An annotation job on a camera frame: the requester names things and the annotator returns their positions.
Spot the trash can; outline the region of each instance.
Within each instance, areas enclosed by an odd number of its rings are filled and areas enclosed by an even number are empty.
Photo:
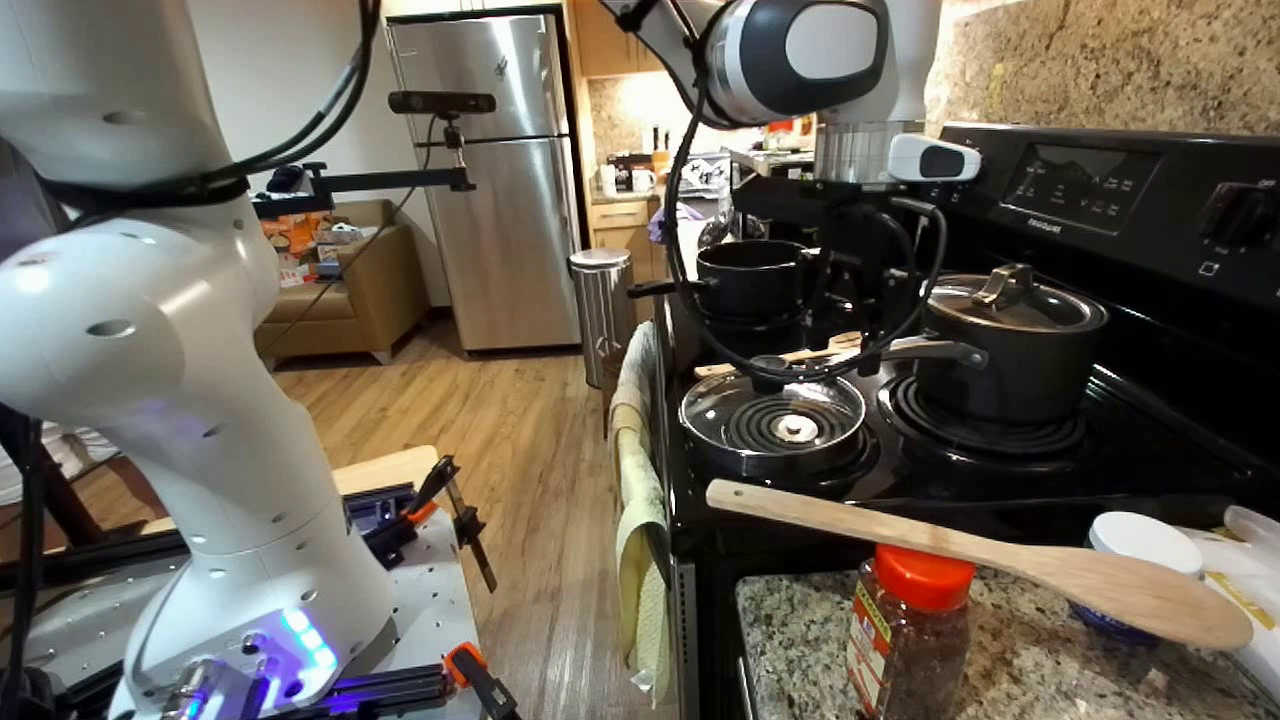
[[[627,254],[588,249],[572,254],[575,321],[585,336],[588,387],[609,391],[627,354],[636,311],[627,301]]]

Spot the wooden floor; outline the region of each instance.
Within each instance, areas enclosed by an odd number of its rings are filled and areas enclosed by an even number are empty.
[[[522,716],[671,716],[653,714],[615,662],[603,402],[575,354],[463,361],[453,324],[426,321],[393,363],[284,363],[274,380],[310,410],[331,465],[413,443],[456,457],[499,578],[489,598],[463,559],[481,645]],[[149,518],[103,471],[77,487],[108,526]]]

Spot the wooden cabinet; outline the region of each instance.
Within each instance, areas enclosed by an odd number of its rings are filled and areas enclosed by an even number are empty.
[[[598,0],[569,0],[572,46],[585,78],[659,73],[659,60],[615,27]]]
[[[666,256],[659,245],[646,240],[646,219],[657,201],[593,201],[593,249],[615,249],[632,262],[636,286],[666,281]]]

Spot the wooden spoon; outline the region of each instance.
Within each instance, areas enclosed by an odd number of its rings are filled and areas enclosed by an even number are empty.
[[[1200,582],[1149,559],[1088,548],[1001,546],[941,526],[736,479],[713,479],[707,504],[736,518],[759,518],[776,526],[1001,570],[1163,642],[1200,649],[1245,649],[1251,642],[1251,623],[1245,619],[1245,612],[1234,612],[1234,603],[1227,603]]]

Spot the refrigerator door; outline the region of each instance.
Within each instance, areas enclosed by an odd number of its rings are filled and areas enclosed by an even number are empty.
[[[477,191],[426,191],[463,354],[579,346],[562,144],[467,144]]]
[[[408,17],[387,25],[399,93],[489,93],[495,113],[458,115],[463,139],[562,137],[562,60],[551,12],[528,17]],[[426,144],[426,115],[408,115]]]

